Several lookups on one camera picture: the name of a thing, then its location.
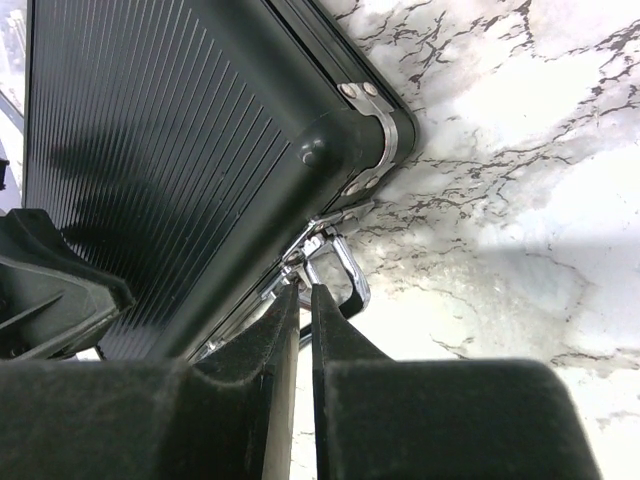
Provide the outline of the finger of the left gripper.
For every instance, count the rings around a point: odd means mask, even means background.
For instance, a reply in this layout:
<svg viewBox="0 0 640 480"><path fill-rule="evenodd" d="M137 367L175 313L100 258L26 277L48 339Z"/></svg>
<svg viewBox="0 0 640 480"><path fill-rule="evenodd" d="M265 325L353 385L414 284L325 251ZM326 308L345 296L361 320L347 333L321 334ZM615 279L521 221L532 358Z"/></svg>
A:
<svg viewBox="0 0 640 480"><path fill-rule="evenodd" d="M1 358L65 360L135 304L127 283L65 243L41 209L1 214Z"/></svg>

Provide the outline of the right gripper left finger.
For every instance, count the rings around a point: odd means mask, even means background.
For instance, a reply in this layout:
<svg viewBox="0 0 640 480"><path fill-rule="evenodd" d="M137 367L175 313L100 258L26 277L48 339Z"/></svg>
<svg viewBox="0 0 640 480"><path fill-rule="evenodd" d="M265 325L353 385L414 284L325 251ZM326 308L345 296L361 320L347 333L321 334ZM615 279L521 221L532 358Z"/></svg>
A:
<svg viewBox="0 0 640 480"><path fill-rule="evenodd" d="M8 363L5 479L285 479L298 291L202 361Z"/></svg>

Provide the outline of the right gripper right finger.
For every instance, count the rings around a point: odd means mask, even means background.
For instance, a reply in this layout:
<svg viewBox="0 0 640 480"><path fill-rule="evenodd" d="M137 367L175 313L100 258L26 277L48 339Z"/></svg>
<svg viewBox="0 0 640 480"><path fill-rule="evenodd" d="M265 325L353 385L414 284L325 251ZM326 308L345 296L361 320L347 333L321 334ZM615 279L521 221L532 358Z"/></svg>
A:
<svg viewBox="0 0 640 480"><path fill-rule="evenodd" d="M524 359L396 361L312 289L321 479L596 479L569 393Z"/></svg>

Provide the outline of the black poker set case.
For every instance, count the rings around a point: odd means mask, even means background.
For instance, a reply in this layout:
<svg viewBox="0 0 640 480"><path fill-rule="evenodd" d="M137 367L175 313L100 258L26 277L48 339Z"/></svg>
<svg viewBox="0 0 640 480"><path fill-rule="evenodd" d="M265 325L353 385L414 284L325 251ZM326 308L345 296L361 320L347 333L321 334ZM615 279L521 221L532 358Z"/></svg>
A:
<svg viewBox="0 0 640 480"><path fill-rule="evenodd" d="M31 1L23 203L135 305L109 360L193 358L300 234L413 152L406 103L317 1Z"/></svg>

